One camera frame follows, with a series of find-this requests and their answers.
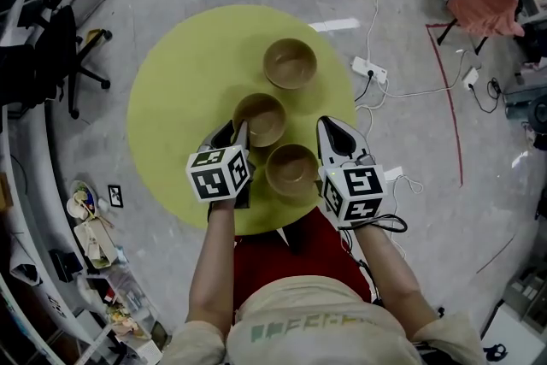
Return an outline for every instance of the floor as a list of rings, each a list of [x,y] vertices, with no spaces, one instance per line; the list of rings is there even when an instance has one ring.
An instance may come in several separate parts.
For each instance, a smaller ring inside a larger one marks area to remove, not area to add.
[[[74,121],[67,103],[53,108],[55,141],[65,189],[74,178],[91,182],[108,198],[107,184],[119,184],[124,209],[109,214],[114,241],[123,247],[132,270],[159,309],[162,321],[175,329],[185,319],[191,276],[203,231],[170,215],[143,185],[126,139],[126,110],[138,67],[150,48],[185,18],[233,3],[266,4],[315,23],[357,18],[361,26],[325,34],[349,66],[353,56],[366,56],[366,35],[374,0],[107,0],[85,29],[106,27],[114,38],[96,50],[89,68],[104,74],[112,88],[82,79],[80,118]],[[451,20],[445,0],[379,0],[371,33],[372,61],[388,71],[392,93],[410,93],[444,86],[425,24]],[[432,29],[438,35],[442,29]],[[454,29],[439,48],[451,83],[461,52],[472,49],[469,36]],[[478,95],[485,107],[486,81],[503,84],[521,55],[511,38],[491,38],[480,53]],[[463,61],[463,70],[468,69]],[[365,79],[350,72],[355,94]],[[446,92],[411,98],[388,98],[374,111],[369,143],[384,169],[402,166],[425,190],[415,195],[404,181],[397,184],[398,214],[409,231],[396,236],[415,270],[426,298],[447,311],[466,311],[481,327],[509,277],[530,248],[537,224],[533,220],[544,183],[543,154],[528,149],[524,131],[505,118],[503,108],[480,112],[460,84],[451,92],[462,149],[462,181],[456,135]],[[360,101],[381,98],[375,85]],[[359,129],[366,132],[370,116],[359,110]],[[383,203],[394,208],[393,198]],[[481,270],[511,239],[509,246]]]

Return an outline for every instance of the yellow round mat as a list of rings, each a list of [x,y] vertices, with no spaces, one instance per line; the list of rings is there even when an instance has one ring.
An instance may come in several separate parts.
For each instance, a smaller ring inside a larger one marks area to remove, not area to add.
[[[281,38],[298,38],[317,56],[318,71],[302,90],[283,91],[262,73],[262,57]],[[253,149],[257,166],[250,209],[236,211],[236,234],[257,234],[306,215],[318,197],[289,205],[268,186],[263,165],[275,147],[299,143],[317,154],[315,127],[322,115],[355,125],[353,94],[334,48],[306,23],[263,6],[211,9],[179,23],[150,51],[135,79],[127,111],[133,160],[159,203],[182,221],[207,226],[185,174],[188,156],[215,128],[232,119],[245,96],[266,92],[285,106],[287,128],[279,142]]]

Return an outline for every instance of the person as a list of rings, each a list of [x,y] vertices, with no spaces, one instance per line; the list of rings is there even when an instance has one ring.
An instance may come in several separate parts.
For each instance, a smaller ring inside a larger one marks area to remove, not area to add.
[[[272,231],[234,248],[233,201],[212,204],[188,317],[162,364],[485,363],[467,317],[438,318],[384,230],[355,231],[383,307],[370,303],[366,278],[319,209],[283,232],[286,242]]]

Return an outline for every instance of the red tape line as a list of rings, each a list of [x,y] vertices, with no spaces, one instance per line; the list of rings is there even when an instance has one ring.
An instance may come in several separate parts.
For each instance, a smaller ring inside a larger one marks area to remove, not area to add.
[[[435,52],[435,56],[437,57],[437,63],[438,67],[441,70],[441,74],[443,74],[443,81],[444,86],[448,88],[448,80],[446,79],[446,73],[444,72],[443,62],[441,61],[441,55],[438,53],[437,49],[437,42],[431,35],[431,32],[429,31],[432,28],[437,27],[447,27],[449,24],[434,24],[434,25],[426,25],[427,35],[429,35],[429,40],[431,41],[431,46],[433,47],[433,51]],[[452,95],[450,94],[450,90],[446,91],[446,94],[448,95],[448,102],[450,104],[450,112],[452,113],[452,122],[454,123],[454,132],[456,133],[456,147],[458,150],[458,163],[460,166],[460,187],[463,186],[463,164],[462,164],[462,146],[460,145],[460,134],[458,133],[458,123],[456,120],[456,112],[454,111],[454,103],[452,102]]]

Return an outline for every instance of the human arm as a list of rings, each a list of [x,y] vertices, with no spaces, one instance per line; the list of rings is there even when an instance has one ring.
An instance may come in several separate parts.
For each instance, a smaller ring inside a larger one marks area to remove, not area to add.
[[[235,200],[213,203],[209,224],[191,281],[188,321],[205,321],[224,337],[233,312],[233,206]]]
[[[385,308],[412,339],[421,328],[438,319],[436,312],[421,295],[418,280],[384,230],[366,226],[355,233]]]

